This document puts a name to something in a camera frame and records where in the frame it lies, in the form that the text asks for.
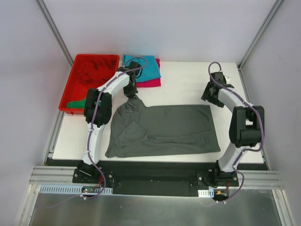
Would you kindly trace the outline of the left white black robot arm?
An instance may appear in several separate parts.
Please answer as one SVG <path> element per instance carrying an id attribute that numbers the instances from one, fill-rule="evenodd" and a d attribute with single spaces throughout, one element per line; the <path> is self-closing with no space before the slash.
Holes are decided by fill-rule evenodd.
<path id="1" fill-rule="evenodd" d="M 112 100 L 123 90 L 128 98 L 137 93 L 136 77 L 147 65 L 131 60 L 119 67 L 112 78 L 98 88 L 90 88 L 87 92 L 84 116 L 87 123 L 87 147 L 82 160 L 74 171 L 72 181 L 88 183 L 103 182 L 104 176 L 97 163 L 100 160 L 100 144 L 104 129 L 112 117 Z"/>

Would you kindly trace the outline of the grey t shirt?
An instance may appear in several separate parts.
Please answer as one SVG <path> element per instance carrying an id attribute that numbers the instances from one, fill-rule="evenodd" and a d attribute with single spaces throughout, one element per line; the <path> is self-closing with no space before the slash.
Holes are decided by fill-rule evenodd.
<path id="1" fill-rule="evenodd" d="M 117 108 L 105 155 L 130 158 L 220 150 L 209 105 L 147 107 L 134 97 Z"/>

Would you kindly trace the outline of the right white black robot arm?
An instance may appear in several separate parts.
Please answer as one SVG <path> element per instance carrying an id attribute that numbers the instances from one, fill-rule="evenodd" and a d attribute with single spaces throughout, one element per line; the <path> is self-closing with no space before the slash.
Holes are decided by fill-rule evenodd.
<path id="1" fill-rule="evenodd" d="M 237 166 L 247 151 L 264 140 L 264 108 L 254 106 L 235 92 L 227 84 L 221 71 L 210 73 L 210 81 L 201 97 L 215 106 L 226 106 L 232 113 L 228 145 L 223 156 L 216 161 L 213 169 L 203 176 L 202 182 L 211 187 L 218 187 L 237 176 Z"/>

